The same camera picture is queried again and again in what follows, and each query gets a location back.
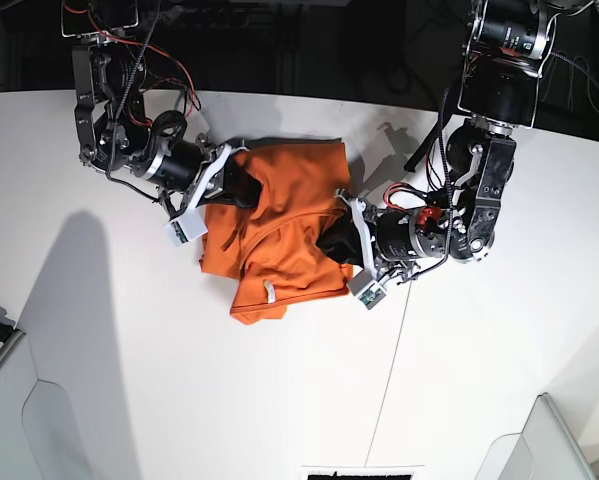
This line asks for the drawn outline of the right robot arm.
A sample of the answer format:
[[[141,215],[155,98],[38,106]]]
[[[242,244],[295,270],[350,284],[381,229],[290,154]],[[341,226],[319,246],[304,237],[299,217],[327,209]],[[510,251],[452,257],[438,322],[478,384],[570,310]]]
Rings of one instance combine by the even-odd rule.
[[[237,148],[185,138],[201,109],[192,77],[152,36],[161,7],[123,1],[64,1],[61,33],[74,37],[74,120],[79,160],[159,204],[170,219],[206,205],[257,206],[261,183]]]

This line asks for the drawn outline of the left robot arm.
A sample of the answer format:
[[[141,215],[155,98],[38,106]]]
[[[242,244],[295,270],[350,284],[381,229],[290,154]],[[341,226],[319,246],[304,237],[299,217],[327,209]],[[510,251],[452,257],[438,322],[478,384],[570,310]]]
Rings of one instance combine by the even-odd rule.
[[[318,241],[339,264],[357,265],[349,291],[366,303],[448,259],[483,259],[495,238],[514,166],[517,127],[533,126],[543,67],[561,8],[545,1],[475,1],[462,75],[444,95],[435,127],[408,161],[438,147],[442,185],[424,192],[405,182],[383,206],[338,189],[345,212]]]

